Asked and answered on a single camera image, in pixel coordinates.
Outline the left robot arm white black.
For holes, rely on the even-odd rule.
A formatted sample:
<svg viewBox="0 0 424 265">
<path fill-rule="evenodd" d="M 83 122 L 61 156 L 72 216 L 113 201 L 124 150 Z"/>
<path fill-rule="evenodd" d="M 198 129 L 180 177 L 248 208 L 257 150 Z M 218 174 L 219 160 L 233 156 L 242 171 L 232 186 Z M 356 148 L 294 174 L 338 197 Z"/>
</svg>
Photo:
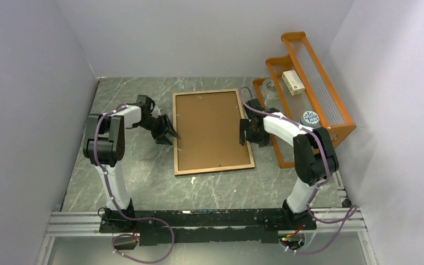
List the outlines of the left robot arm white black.
<svg viewBox="0 0 424 265">
<path fill-rule="evenodd" d="M 160 145 L 172 145 L 170 137 L 179 137 L 168 115 L 161 112 L 155 101 L 139 95 L 135 102 L 120 104 L 110 112 L 90 114 L 83 142 L 83 155 L 103 183 L 107 201 L 105 216 L 114 220 L 122 232 L 131 231 L 138 220 L 121 164 L 126 148 L 125 133 L 137 128 L 149 131 Z"/>
</svg>

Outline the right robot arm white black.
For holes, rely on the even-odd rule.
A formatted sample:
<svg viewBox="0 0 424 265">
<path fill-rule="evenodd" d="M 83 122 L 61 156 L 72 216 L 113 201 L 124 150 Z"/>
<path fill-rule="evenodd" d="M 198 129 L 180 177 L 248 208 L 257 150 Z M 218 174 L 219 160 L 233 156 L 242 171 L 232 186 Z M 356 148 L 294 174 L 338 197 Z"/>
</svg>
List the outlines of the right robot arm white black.
<svg viewBox="0 0 424 265">
<path fill-rule="evenodd" d="M 339 163 L 328 130 L 299 124 L 276 109 L 265 110 L 258 99 L 243 104 L 246 119 L 240 120 L 239 142 L 267 146 L 274 135 L 288 143 L 294 152 L 298 179 L 283 203 L 282 224 L 295 229 L 310 216 L 312 201 L 319 188 L 338 170 Z"/>
</svg>

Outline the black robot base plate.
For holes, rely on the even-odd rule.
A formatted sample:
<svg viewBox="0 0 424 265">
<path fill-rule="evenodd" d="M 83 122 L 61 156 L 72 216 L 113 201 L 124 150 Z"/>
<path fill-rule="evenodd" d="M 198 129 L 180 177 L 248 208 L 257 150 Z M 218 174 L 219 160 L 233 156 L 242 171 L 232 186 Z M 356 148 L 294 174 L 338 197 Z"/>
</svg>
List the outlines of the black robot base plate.
<svg viewBox="0 0 424 265">
<path fill-rule="evenodd" d="M 315 230 L 308 216 L 297 223 L 282 208 L 221 210 L 135 210 L 136 221 L 115 221 L 101 215 L 101 234 L 138 234 L 141 246 L 161 243 L 259 241 L 276 243 L 285 233 Z"/>
</svg>

